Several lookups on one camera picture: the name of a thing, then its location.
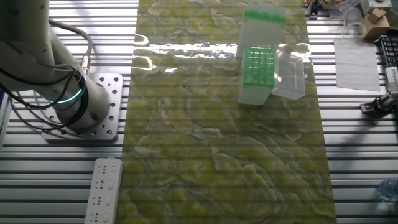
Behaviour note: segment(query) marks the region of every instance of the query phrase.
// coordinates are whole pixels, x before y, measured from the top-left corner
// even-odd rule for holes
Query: white paper
[[[335,40],[337,87],[380,91],[374,44]]]

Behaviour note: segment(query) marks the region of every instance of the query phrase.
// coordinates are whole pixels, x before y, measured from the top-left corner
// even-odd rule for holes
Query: clear plastic container
[[[277,49],[285,32],[285,9],[270,4],[248,4],[239,34],[237,57],[245,47]]]
[[[263,105],[275,84],[274,49],[245,47],[238,103]]]
[[[273,95],[282,96],[292,100],[305,96],[304,60],[288,53],[277,53],[277,78]]]
[[[386,16],[390,29],[398,29],[398,0],[391,0],[392,7],[388,10]]]
[[[341,32],[344,38],[363,38],[366,27],[362,22],[361,10],[352,8],[344,14],[344,28]]]

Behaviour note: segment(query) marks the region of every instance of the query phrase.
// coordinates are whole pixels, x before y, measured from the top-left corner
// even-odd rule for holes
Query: table mat
[[[306,96],[240,105],[248,2],[280,4]],[[302,1],[140,0],[116,223],[336,223]]]

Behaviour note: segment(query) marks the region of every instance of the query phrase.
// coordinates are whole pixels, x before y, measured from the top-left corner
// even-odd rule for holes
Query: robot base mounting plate
[[[112,141],[117,137],[123,89],[123,77],[120,74],[111,73],[94,73],[90,74],[90,77],[93,81],[102,84],[108,91],[111,98],[109,112],[105,116],[104,120],[98,123],[98,125],[81,132],[76,132],[66,127],[51,131],[51,133],[48,134],[42,132],[44,139],[47,141]],[[59,122],[53,108],[47,108],[46,115],[49,118],[53,118],[54,121]],[[43,128],[52,127],[44,123]]]

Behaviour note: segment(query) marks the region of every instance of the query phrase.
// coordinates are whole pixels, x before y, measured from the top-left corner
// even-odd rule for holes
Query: power strip
[[[120,188],[123,162],[97,159],[94,165],[85,224],[113,224]]]

